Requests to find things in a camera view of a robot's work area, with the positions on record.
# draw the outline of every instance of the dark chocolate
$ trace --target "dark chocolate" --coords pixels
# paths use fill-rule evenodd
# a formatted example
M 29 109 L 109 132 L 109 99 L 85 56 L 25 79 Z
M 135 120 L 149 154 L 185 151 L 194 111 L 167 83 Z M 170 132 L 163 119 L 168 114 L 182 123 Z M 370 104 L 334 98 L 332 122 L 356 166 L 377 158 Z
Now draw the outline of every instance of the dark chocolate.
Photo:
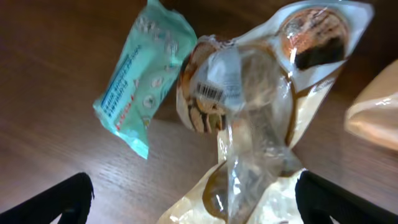
M 339 37 L 330 39 L 325 45 L 316 46 L 297 54 L 295 65 L 300 70 L 326 63 L 339 62 L 344 59 L 344 40 Z

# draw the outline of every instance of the food packaging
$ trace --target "food packaging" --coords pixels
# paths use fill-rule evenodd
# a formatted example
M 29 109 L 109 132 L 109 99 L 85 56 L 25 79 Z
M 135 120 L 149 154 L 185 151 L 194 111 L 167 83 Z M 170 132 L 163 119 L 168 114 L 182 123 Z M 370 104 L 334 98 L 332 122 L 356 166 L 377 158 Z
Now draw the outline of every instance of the food packaging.
M 398 61 L 385 68 L 346 112 L 345 129 L 398 150 Z
M 180 71 L 177 112 L 188 128 L 218 133 L 219 164 L 158 224 L 297 221 L 294 207 L 276 206 L 286 198 L 264 192 L 297 177 L 290 149 L 372 16 L 369 4 L 302 1 L 241 37 L 200 37 Z
M 103 95 L 94 102 L 102 125 L 141 157 L 149 152 L 146 129 L 195 46 L 196 35 L 175 11 L 148 0 L 133 24 Z

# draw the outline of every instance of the wooden table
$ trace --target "wooden table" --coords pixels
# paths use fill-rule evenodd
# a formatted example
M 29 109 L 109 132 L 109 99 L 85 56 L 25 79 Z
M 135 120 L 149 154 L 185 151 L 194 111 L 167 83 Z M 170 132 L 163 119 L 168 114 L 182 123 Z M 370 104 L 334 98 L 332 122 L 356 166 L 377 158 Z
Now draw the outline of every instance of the wooden table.
M 181 0 L 198 36 L 236 37 L 291 0 Z M 398 213 L 398 153 L 343 131 L 345 110 L 398 52 L 398 2 L 376 17 L 295 152 L 310 170 Z M 155 223 L 216 163 L 214 136 L 187 131 L 170 92 L 149 130 L 148 161 L 105 130 L 106 88 L 140 1 L 0 1 L 0 211 L 76 172 L 91 175 L 88 223 Z

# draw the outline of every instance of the teal plastic wrapper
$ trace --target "teal plastic wrapper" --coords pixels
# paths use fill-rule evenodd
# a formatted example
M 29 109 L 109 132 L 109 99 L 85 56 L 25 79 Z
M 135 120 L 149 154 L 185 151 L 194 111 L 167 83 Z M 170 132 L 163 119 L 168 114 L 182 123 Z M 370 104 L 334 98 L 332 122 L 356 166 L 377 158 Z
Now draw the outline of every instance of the teal plastic wrapper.
M 147 159 L 146 129 L 197 42 L 182 15 L 148 0 L 132 26 L 106 92 L 94 102 L 102 125 Z

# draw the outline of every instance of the barcode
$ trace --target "barcode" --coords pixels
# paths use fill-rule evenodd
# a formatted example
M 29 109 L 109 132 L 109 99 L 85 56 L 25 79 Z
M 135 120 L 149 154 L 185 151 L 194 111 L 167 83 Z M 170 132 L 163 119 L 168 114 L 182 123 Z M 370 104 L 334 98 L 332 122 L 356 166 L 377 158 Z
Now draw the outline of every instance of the barcode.
M 208 86 L 206 84 L 203 83 L 198 83 L 197 85 L 197 92 L 201 95 L 203 95 L 204 97 L 210 99 L 210 100 L 215 100 L 217 102 L 220 101 L 220 99 L 222 99 L 223 97 L 223 91 L 220 89 L 217 89 L 215 87 L 212 86 Z

